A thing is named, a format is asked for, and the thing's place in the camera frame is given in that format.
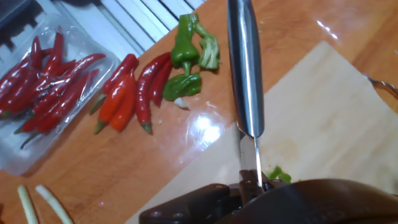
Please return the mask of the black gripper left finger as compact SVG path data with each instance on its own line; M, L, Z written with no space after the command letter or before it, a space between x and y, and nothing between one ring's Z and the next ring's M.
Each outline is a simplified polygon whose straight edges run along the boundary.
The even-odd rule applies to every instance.
M255 170L241 170L240 182L209 184L140 213L139 224L225 223L264 193Z

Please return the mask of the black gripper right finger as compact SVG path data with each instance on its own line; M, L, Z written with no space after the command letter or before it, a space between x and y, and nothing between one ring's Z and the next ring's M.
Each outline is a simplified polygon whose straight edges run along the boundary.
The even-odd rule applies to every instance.
M288 183L286 183L285 181L280 180L280 179L272 179L272 180L266 179L262 183L262 188L264 190L272 190L272 189L276 189L276 188L283 187L286 185L288 185Z

